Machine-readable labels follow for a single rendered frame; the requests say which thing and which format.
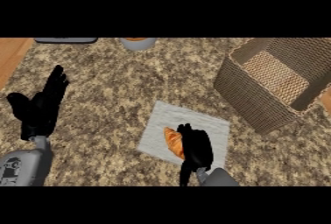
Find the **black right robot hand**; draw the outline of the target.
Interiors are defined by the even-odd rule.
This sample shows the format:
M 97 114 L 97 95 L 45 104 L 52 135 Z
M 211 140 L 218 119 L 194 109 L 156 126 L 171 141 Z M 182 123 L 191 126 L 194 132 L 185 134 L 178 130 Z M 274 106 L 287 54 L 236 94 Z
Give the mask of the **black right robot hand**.
M 213 146 L 208 132 L 194 129 L 193 126 L 181 124 L 178 127 L 184 148 L 184 162 L 181 165 L 181 186 L 190 184 L 194 172 L 202 168 L 209 171 L 213 164 Z

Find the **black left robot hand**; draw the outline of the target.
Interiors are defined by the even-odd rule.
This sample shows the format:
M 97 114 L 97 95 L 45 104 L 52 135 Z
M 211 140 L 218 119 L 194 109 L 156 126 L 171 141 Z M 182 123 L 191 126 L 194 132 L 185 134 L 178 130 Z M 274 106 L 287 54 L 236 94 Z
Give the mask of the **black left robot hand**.
M 58 123 L 60 105 L 69 88 L 69 77 L 64 67 L 57 65 L 42 92 L 33 98 L 21 93 L 7 96 L 15 118 L 21 121 L 21 139 L 29 141 L 32 137 L 49 137 Z

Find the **golden brown croissant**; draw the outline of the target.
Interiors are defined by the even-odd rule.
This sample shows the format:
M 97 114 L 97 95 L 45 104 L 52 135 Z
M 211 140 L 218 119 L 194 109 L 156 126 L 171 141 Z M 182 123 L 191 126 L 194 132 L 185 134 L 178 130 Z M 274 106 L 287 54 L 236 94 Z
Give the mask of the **golden brown croissant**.
M 169 150 L 177 155 L 178 158 L 185 159 L 184 155 L 184 147 L 182 147 L 182 133 L 178 132 L 171 127 L 163 129 L 166 144 L 169 146 Z

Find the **brown wicker basket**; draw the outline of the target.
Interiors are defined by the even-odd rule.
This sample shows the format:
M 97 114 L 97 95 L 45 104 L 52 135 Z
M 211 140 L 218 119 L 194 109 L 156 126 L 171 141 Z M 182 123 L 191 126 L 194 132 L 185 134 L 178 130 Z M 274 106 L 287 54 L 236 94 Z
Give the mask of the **brown wicker basket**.
M 255 131 L 273 132 L 331 88 L 331 38 L 250 38 L 227 53 L 213 86 Z

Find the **dark grey flat appliance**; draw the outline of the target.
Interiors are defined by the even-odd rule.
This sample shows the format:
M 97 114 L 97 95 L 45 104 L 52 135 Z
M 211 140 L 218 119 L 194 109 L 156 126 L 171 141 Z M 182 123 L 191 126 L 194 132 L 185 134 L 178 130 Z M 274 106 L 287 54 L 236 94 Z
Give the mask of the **dark grey flat appliance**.
M 42 44 L 92 44 L 100 38 L 35 38 Z

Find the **grey cup with orange content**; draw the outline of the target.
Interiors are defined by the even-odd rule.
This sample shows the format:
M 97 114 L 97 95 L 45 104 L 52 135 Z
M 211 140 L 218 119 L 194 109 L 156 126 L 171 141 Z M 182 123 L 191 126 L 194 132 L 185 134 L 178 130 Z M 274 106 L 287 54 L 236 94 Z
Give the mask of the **grey cup with orange content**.
M 156 38 L 146 38 L 146 39 L 120 38 L 122 44 L 132 51 L 144 51 L 153 48 L 156 41 L 157 41 Z

